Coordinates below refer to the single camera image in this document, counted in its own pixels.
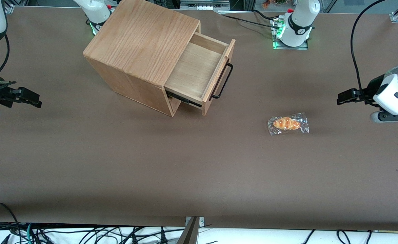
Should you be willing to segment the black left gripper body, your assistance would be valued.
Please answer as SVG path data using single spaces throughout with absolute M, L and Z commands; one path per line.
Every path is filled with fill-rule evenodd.
M 368 83 L 367 94 L 368 95 L 375 95 L 379 91 L 383 80 L 384 80 L 384 75 L 380 75 L 380 76 L 377 76 L 376 78 L 372 79 Z

